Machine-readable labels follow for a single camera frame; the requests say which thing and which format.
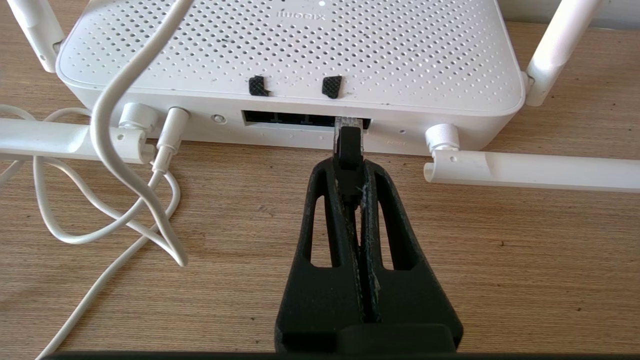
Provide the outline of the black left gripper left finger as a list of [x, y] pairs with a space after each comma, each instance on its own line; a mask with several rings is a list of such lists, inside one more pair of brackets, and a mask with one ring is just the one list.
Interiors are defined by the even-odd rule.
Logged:
[[[335, 353], [338, 333], [364, 318], [354, 207], [343, 203], [336, 174], [332, 158], [318, 162], [310, 174], [297, 247], [275, 321], [277, 353]], [[331, 257], [327, 268], [311, 262], [318, 198], [324, 199]]]

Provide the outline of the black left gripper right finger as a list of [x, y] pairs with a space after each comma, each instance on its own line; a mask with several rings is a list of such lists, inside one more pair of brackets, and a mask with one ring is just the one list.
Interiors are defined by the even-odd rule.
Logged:
[[464, 328], [413, 231], [391, 176], [365, 161], [359, 259], [375, 348], [455, 353]]

